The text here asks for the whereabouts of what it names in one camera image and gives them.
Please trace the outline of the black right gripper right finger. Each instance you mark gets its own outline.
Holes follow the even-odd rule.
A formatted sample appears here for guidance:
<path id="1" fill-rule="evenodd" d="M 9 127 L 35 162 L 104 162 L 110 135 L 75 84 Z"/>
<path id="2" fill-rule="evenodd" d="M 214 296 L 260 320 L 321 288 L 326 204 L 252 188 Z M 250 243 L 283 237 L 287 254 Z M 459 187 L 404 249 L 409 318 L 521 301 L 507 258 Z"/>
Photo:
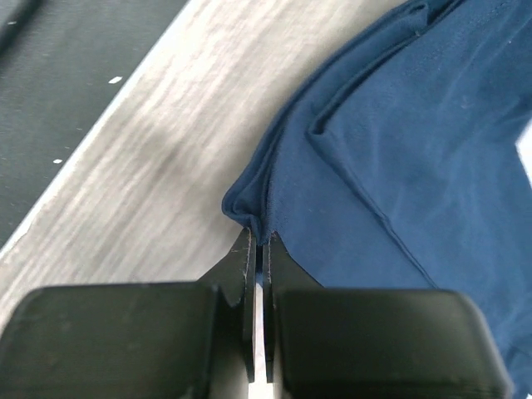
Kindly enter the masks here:
<path id="1" fill-rule="evenodd" d="M 266 377 L 277 398 L 509 398 L 485 317 L 449 290 L 326 288 L 263 247 Z"/>

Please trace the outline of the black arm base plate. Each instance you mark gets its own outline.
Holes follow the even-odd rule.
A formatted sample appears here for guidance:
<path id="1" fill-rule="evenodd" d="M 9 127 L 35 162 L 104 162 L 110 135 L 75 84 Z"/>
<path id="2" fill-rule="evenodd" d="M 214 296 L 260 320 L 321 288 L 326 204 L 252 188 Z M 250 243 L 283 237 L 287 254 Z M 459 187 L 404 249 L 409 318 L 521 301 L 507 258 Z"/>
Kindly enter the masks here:
<path id="1" fill-rule="evenodd" d="M 182 1 L 1 4 L 1 242 L 26 217 Z"/>

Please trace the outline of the navy blue t shirt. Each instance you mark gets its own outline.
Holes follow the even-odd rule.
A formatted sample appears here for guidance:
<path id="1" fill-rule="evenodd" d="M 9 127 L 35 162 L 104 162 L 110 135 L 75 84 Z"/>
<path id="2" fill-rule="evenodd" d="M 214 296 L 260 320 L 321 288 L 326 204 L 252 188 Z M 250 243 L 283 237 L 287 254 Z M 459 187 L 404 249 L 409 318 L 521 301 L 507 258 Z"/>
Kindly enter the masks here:
<path id="1" fill-rule="evenodd" d="M 319 283 L 447 288 L 531 392 L 528 1 L 409 1 L 318 68 L 226 193 Z"/>

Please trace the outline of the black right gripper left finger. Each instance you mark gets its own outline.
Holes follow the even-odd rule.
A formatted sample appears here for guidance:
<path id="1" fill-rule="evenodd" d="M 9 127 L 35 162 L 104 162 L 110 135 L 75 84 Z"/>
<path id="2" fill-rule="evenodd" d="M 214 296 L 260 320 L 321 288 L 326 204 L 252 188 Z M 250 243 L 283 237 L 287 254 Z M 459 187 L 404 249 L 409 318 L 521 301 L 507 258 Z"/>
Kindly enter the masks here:
<path id="1" fill-rule="evenodd" d="M 245 398 L 257 244 L 195 281 L 43 287 L 1 336 L 4 398 Z"/>

